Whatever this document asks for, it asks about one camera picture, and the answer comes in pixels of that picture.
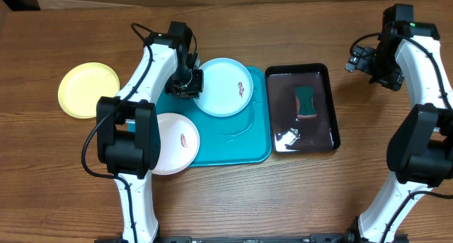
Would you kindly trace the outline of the light blue plate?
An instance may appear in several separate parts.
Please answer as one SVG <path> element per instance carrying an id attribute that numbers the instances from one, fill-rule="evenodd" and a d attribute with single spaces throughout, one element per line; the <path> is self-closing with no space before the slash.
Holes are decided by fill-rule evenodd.
<path id="1" fill-rule="evenodd" d="M 241 112 L 253 95 L 251 73 L 240 62 L 215 58 L 200 66 L 203 89 L 195 104 L 208 115 L 228 117 Z"/>

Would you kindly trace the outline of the green scrubbing sponge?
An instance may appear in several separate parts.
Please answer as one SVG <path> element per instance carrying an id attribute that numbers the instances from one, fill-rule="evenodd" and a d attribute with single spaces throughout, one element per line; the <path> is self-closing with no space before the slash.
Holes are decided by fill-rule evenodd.
<path id="1" fill-rule="evenodd" d="M 314 89 L 311 86 L 297 86 L 294 89 L 296 98 L 297 118 L 315 118 L 317 111 L 314 108 Z"/>

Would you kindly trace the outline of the yellow-green plate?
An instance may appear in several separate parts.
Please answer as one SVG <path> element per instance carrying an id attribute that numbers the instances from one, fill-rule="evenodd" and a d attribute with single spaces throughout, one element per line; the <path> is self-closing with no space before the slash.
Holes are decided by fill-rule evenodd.
<path id="1" fill-rule="evenodd" d="M 113 97 L 119 90 L 120 80 L 112 68 L 87 62 L 71 69 L 61 80 L 58 101 L 62 110 L 74 118 L 94 118 L 100 97 Z"/>

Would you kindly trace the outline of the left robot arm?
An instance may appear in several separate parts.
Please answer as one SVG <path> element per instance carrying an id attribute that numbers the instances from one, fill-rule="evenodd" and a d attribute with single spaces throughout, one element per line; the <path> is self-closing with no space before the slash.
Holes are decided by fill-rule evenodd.
<path id="1" fill-rule="evenodd" d="M 107 167 L 104 178 L 119 190 L 124 229 L 119 242 L 156 242 L 159 223 L 151 192 L 152 170 L 161 154 L 156 103 L 162 93 L 197 98 L 203 73 L 196 65 L 196 41 L 186 23 L 171 22 L 166 33 L 151 31 L 141 38 L 143 55 L 125 86 L 96 105 L 95 137 L 98 159 Z"/>

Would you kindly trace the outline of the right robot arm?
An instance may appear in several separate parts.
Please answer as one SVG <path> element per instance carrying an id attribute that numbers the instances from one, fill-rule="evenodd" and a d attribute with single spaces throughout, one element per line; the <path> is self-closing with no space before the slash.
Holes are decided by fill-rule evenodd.
<path id="1" fill-rule="evenodd" d="M 398 227 L 423 196 L 446 199 L 433 189 L 452 179 L 452 87 L 436 25 L 416 22 L 410 4 L 394 4 L 384 10 L 376 37 L 376 48 L 354 42 L 345 68 L 393 91 L 405 85 L 411 111 L 388 144 L 384 185 L 344 242 L 407 242 Z"/>

